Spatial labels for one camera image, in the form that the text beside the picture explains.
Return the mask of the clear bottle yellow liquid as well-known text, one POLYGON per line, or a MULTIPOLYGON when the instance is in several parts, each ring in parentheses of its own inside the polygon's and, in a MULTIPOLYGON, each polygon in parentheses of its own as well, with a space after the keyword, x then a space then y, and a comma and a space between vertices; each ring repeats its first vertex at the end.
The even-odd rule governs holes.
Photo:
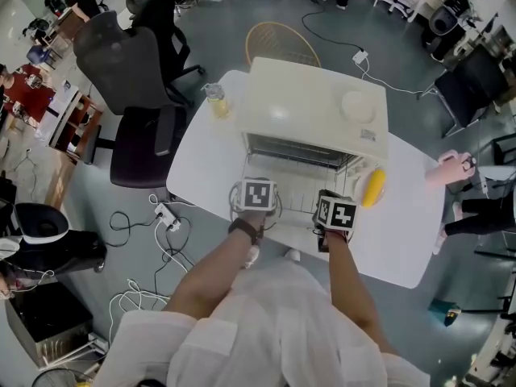
POLYGON ((217 119, 225 119, 230 114, 230 107, 223 87, 219 83, 206 83, 202 87, 206 100, 217 119))

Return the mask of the black silver box appliance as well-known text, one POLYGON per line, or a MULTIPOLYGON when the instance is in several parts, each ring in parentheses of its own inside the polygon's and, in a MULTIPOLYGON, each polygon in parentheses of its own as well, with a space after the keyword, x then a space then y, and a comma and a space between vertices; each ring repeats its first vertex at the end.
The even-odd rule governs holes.
POLYGON ((60 282, 16 293, 6 301, 6 319, 38 368, 86 345, 93 316, 60 282))

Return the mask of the white shirt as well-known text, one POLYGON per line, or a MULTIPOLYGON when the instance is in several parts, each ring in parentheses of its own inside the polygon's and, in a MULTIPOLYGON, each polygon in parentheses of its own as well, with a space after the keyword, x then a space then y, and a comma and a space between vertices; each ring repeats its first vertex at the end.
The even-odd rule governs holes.
POLYGON ((430 387, 299 264, 243 270, 213 314, 125 313, 93 387, 430 387))

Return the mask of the black mesh office chair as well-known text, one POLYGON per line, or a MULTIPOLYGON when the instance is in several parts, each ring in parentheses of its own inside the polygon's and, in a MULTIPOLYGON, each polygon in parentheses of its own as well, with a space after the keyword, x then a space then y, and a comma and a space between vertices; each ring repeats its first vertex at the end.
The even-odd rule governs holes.
POLYGON ((186 129, 186 105, 168 95, 160 71, 156 37, 146 27, 123 30, 113 11, 85 23, 73 41, 77 67, 120 116, 113 140, 97 125, 79 157, 94 162, 110 149, 110 181, 133 189, 163 187, 186 129))
POLYGON ((176 101, 193 107, 194 102, 175 88, 173 82, 192 72, 202 75, 206 70, 199 64, 185 66, 190 47, 184 33, 175 25, 176 0, 126 0, 126 7, 132 14, 131 26, 146 27, 156 37, 165 88, 176 101))

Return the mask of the brown wooden shelf unit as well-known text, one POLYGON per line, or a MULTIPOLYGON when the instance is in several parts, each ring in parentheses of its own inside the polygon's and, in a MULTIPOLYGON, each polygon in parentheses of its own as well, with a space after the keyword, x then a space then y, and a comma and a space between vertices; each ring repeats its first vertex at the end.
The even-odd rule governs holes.
POLYGON ((86 144, 101 117, 102 110, 90 96, 64 80, 36 126, 35 138, 76 164, 83 159, 86 144))

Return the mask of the black wristwatch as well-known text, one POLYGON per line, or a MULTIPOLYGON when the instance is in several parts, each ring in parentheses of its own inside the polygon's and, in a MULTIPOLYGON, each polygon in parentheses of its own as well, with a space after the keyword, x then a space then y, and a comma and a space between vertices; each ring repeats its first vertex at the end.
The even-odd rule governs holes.
POLYGON ((242 231, 249 237, 249 239, 251 241, 251 245, 254 245, 256 243, 256 241, 259 239, 260 230, 256 229, 253 225, 248 223, 245 219, 242 219, 242 218, 235 219, 230 224, 227 232, 230 234, 233 231, 237 231, 237 230, 242 231))

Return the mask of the wicker basket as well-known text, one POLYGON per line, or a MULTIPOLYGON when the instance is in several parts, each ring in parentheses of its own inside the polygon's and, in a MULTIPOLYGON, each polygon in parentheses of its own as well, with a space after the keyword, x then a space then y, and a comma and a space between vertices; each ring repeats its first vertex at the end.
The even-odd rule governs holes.
POLYGON ((321 67, 317 53, 296 30, 283 23, 262 22, 253 26, 245 40, 247 62, 256 57, 321 67))

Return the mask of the person's right forearm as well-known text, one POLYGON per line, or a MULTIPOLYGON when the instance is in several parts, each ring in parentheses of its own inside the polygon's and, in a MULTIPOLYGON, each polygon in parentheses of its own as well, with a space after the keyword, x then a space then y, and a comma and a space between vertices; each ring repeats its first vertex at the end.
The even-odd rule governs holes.
POLYGON ((377 308, 360 277, 347 240, 334 231, 326 231, 325 237, 329 251, 332 305, 367 334, 382 353, 396 356, 397 352, 381 328, 377 308))

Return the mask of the black white-rimmed backpack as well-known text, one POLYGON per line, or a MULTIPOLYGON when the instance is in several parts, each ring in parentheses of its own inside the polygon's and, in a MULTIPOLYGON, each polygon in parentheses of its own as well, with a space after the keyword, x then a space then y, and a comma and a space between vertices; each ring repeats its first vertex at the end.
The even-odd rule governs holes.
POLYGON ((15 216, 23 240, 29 244, 52 243, 69 231, 68 219, 58 209, 45 204, 17 203, 15 216))

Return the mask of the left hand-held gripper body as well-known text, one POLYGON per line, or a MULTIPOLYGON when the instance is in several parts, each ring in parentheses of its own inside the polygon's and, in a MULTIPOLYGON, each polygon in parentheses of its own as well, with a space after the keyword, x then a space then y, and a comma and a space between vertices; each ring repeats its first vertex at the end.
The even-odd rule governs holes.
POLYGON ((261 211, 281 217, 283 205, 277 183, 268 178, 244 178, 229 192, 230 216, 244 211, 261 211))

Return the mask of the black visitor chair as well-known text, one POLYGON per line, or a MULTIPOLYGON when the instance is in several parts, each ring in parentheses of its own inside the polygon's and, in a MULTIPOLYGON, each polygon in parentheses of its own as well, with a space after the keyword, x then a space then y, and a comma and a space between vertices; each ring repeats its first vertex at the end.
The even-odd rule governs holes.
POLYGON ((485 46, 478 45, 417 97, 435 94, 443 103, 453 122, 442 135, 445 139, 482 119, 493 102, 508 89, 500 63, 485 46))

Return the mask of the wire oven rack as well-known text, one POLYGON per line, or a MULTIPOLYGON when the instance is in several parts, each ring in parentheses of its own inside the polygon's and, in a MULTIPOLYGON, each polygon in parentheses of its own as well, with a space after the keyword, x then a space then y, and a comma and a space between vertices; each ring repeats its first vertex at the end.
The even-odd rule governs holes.
POLYGON ((283 209, 295 214, 314 212, 321 189, 351 197, 356 183, 348 171, 339 171, 327 161, 313 164, 261 154, 246 157, 243 174, 276 182, 283 209))

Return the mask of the white swivel chair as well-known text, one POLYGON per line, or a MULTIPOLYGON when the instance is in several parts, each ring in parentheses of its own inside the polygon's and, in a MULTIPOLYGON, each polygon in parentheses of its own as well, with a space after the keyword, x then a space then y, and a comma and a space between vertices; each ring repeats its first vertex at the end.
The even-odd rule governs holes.
POLYGON ((398 10, 403 18, 411 23, 414 21, 418 13, 418 4, 420 0, 377 0, 385 2, 389 5, 389 13, 398 10))

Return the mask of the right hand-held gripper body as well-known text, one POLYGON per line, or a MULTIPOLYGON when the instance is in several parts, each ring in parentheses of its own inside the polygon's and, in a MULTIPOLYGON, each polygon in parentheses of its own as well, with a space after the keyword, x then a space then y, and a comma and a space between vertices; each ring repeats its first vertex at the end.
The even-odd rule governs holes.
POLYGON ((328 253, 326 233, 333 232, 349 243, 354 233, 357 205, 349 198, 321 189, 316 210, 312 216, 313 233, 317 235, 318 252, 328 253))

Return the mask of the cream toaster oven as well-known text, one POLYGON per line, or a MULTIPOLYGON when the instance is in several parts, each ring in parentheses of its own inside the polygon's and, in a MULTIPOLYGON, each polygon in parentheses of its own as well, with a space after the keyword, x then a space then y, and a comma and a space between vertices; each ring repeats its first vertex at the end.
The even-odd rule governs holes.
MULTIPOLYGON (((236 116, 249 154, 329 162, 357 175, 388 160, 389 129, 385 89, 367 81, 306 64, 257 57, 236 116), (346 92, 363 92, 376 118, 354 123, 341 115, 346 92)), ((312 213, 282 210, 280 223, 309 227, 312 213)))

